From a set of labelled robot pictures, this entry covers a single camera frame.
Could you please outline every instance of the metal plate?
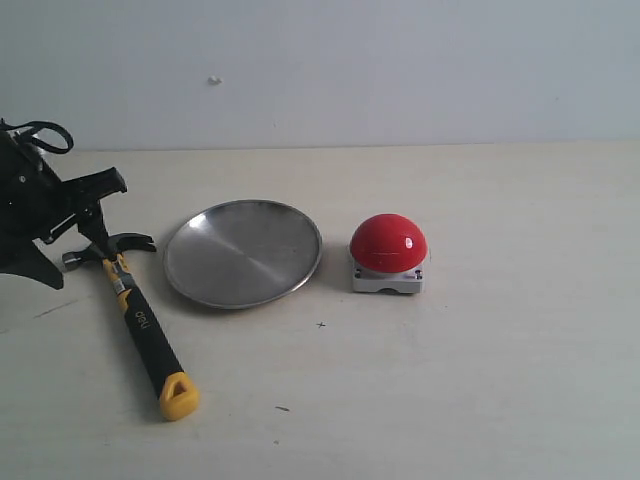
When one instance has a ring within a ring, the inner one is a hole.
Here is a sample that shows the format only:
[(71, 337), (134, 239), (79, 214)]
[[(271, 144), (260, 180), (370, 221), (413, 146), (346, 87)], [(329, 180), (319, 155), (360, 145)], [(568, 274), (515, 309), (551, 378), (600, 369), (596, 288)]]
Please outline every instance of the metal plate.
[(316, 225), (268, 200), (211, 207), (184, 224), (167, 246), (173, 287), (196, 302), (226, 309), (270, 302), (302, 286), (322, 252)]

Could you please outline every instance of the claw hammer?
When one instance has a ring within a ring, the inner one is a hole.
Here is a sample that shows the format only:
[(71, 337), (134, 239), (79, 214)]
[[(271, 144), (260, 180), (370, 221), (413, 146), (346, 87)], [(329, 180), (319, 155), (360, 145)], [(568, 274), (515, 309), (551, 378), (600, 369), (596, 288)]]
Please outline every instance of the claw hammer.
[(133, 280), (123, 255), (125, 250), (155, 252), (153, 239), (137, 233), (121, 233), (109, 237), (107, 245), (112, 253), (111, 259), (92, 243), (80, 252), (65, 253), (62, 261), (69, 271), (86, 262), (102, 263), (153, 384), (160, 411), (167, 420), (179, 420), (197, 408), (200, 394), (176, 358), (149, 303)]

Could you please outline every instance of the red dome button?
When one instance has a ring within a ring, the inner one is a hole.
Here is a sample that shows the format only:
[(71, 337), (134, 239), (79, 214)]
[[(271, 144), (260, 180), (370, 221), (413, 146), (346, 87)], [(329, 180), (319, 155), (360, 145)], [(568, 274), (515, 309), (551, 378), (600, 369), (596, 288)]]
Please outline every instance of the red dome button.
[(382, 273), (405, 272), (427, 256), (427, 240), (406, 217), (384, 213), (365, 220), (353, 234), (354, 260), (364, 268)]

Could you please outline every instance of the black and yellow handle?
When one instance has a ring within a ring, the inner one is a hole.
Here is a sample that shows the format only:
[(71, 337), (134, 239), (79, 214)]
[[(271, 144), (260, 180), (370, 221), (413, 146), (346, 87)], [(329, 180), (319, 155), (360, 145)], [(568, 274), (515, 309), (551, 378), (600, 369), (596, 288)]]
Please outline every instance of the black and yellow handle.
[(118, 303), (155, 389), (167, 420), (179, 420), (198, 407), (200, 393), (182, 369), (156, 316), (131, 276), (122, 254), (103, 260), (104, 271), (118, 295)]

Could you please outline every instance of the table surface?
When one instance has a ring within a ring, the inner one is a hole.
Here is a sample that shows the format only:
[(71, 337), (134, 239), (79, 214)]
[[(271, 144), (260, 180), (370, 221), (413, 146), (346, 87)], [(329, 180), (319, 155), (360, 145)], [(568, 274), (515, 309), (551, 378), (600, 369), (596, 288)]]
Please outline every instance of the table surface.
[[(161, 254), (128, 254), (202, 393), (176, 423), (98, 268), (61, 291), (1, 276), (2, 477), (637, 479), (638, 157), (585, 142), (52, 159), (63, 178), (121, 171), (112, 233), (162, 250), (195, 212), (266, 198), (315, 220), (324, 258), (292, 295), (221, 313), (174, 293)], [(350, 291), (347, 244), (381, 212), (427, 235), (424, 294)]]

